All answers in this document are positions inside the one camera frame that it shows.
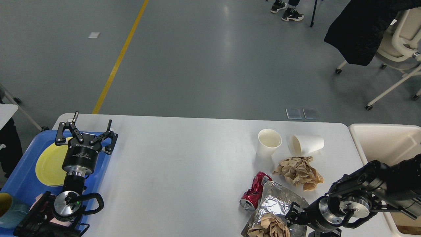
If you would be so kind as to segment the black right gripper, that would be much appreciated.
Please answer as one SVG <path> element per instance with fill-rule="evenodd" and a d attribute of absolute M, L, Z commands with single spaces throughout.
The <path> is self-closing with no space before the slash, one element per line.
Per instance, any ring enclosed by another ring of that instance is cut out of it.
<path fill-rule="evenodd" d="M 330 202 L 327 196 L 318 198 L 304 209 L 301 209 L 296 202 L 292 202 L 285 214 L 286 225 L 308 223 L 314 229 L 309 233 L 309 237 L 341 237 L 342 230 L 339 227 L 342 225 L 345 213 L 335 204 Z"/>

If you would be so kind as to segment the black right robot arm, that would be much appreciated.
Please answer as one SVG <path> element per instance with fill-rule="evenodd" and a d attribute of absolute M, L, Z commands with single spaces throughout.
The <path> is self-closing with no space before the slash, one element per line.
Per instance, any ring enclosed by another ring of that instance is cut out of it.
<path fill-rule="evenodd" d="M 420 217 L 420 154 L 389 166 L 368 162 L 345 174 L 329 191 L 306 208 L 292 202 L 285 214 L 286 225 L 306 225 L 310 237 L 340 237 L 341 227 L 358 228 L 379 212 Z"/>

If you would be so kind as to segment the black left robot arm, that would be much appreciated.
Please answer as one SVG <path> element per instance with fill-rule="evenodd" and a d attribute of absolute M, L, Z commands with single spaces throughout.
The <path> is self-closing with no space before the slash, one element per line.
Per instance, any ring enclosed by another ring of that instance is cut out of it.
<path fill-rule="evenodd" d="M 118 134 L 108 121 L 106 130 L 99 134 L 80 132 L 76 126 L 79 112 L 72 120 L 60 123 L 55 137 L 56 146 L 65 146 L 61 163 L 65 177 L 57 195 L 45 192 L 28 214 L 17 225 L 13 235 L 17 237 L 81 237 L 89 229 L 81 222 L 83 216 L 93 215 L 104 208 L 102 196 L 86 193 L 86 180 L 95 172 L 99 154 L 111 155 Z"/>

